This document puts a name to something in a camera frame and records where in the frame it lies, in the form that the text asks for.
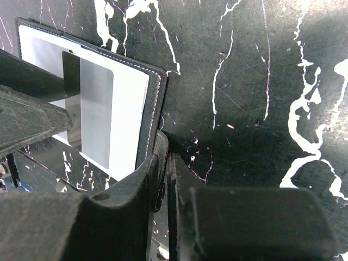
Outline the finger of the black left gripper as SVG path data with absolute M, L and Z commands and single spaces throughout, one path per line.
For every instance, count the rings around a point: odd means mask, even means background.
M 72 126 L 65 109 L 1 86 L 1 157 Z
M 63 77 L 32 65 L 1 50 L 1 84 L 45 102 L 80 94 L 80 66 L 72 54 L 63 55 Z

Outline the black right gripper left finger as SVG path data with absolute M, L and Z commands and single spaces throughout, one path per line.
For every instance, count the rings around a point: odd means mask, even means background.
M 1 260 L 148 260 L 157 155 L 109 189 L 1 194 Z

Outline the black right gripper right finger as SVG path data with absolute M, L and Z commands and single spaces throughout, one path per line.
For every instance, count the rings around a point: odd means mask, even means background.
M 209 187 L 167 160 L 171 260 L 332 260 L 337 241 L 306 189 Z

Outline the black blue card holder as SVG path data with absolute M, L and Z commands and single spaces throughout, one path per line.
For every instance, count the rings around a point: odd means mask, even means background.
M 20 58 L 63 81 L 44 100 L 73 122 L 26 155 L 89 196 L 131 174 L 154 150 L 166 73 L 22 18 L 16 29 Z

